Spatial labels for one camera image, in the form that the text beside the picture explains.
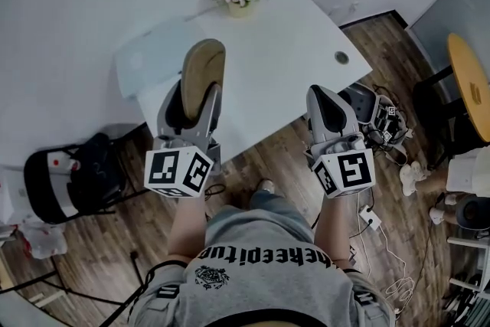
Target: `flower pot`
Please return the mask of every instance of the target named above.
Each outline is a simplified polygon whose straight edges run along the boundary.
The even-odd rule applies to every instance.
[[[230,10],[230,15],[233,18],[243,18],[250,14],[252,14],[253,9],[255,8],[255,2],[247,2],[245,6],[241,7],[240,3],[227,3],[228,10]]]

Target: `gray t-shirt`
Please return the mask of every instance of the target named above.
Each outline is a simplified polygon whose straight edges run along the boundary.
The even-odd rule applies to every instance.
[[[168,261],[150,271],[130,325],[394,327],[390,306],[361,273],[340,270],[302,237],[267,211],[228,218],[188,266]]]

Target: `white cable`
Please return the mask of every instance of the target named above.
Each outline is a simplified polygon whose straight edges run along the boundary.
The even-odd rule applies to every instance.
[[[369,274],[367,275],[367,278],[369,279],[369,277],[371,276],[371,263],[369,263],[368,253],[366,252],[366,246],[364,245],[364,240],[363,240],[362,234],[361,234],[361,222],[359,221],[359,197],[360,197],[360,193],[358,193],[358,208],[357,208],[357,212],[358,212],[358,233],[359,233],[359,237],[361,238],[362,247],[364,249],[364,255],[366,256],[367,265],[369,266]]]
[[[405,307],[408,305],[410,300],[412,299],[413,296],[413,291],[415,290],[415,282],[412,280],[411,277],[407,276],[407,262],[405,260],[401,259],[397,255],[395,255],[393,252],[391,252],[388,249],[388,238],[386,237],[386,234],[384,233],[384,230],[382,226],[380,225],[381,233],[384,236],[384,239],[386,240],[386,251],[396,257],[402,264],[403,264],[403,278],[400,278],[399,280],[396,280],[392,285],[390,285],[386,290],[385,293],[387,294],[387,299],[390,297],[394,296],[395,294],[399,294],[398,300],[403,302],[403,307],[401,310],[395,310],[395,313],[399,315],[402,313],[402,311],[405,309]],[[409,285],[404,291],[401,289],[405,286]]]

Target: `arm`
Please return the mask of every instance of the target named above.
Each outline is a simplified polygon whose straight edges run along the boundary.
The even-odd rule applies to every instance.
[[[321,248],[341,269],[351,267],[346,198],[323,198],[315,232],[315,245]]]
[[[179,199],[170,236],[168,236],[167,260],[189,262],[204,249],[207,227],[205,206],[204,196]]]

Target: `marker cube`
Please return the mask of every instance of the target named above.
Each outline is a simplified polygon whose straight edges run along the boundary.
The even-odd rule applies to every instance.
[[[199,198],[213,161],[198,147],[146,152],[145,187],[167,198]]]
[[[322,155],[312,170],[327,198],[360,192],[376,184],[371,149]]]

